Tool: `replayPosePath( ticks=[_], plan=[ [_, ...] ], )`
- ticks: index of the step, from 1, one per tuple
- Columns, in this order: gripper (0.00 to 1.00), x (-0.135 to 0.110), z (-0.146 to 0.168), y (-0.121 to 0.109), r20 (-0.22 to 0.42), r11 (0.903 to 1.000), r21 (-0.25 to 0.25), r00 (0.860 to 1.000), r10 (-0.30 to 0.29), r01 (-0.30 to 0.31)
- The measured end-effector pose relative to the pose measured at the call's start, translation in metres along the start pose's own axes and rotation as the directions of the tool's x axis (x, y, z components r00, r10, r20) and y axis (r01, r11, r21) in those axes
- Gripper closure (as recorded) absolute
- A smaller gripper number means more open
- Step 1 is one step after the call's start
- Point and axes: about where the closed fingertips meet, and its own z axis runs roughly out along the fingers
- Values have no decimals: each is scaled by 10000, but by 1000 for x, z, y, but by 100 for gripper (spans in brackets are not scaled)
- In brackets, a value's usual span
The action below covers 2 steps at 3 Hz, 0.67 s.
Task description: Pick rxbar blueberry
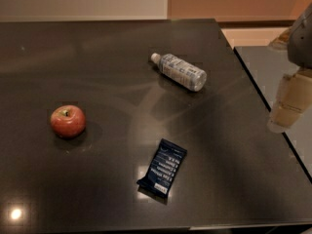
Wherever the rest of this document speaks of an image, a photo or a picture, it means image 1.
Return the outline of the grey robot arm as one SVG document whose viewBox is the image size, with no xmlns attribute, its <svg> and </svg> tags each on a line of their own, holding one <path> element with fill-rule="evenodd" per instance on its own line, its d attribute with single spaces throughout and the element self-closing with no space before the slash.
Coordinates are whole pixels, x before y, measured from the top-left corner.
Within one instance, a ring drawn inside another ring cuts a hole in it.
<svg viewBox="0 0 312 234">
<path fill-rule="evenodd" d="M 288 130 L 312 104 L 312 4 L 289 30 L 288 60 L 298 66 L 294 74 L 284 74 L 269 114 L 273 133 Z"/>
</svg>

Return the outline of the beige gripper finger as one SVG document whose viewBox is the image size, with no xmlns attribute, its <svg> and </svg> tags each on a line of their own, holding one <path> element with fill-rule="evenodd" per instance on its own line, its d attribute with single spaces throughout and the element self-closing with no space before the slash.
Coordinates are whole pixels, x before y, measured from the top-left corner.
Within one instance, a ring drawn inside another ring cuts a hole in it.
<svg viewBox="0 0 312 234">
<path fill-rule="evenodd" d="M 311 104 L 312 69 L 300 67 L 294 74 L 285 74 L 269 114 L 269 130 L 273 133 L 288 130 Z"/>
</svg>

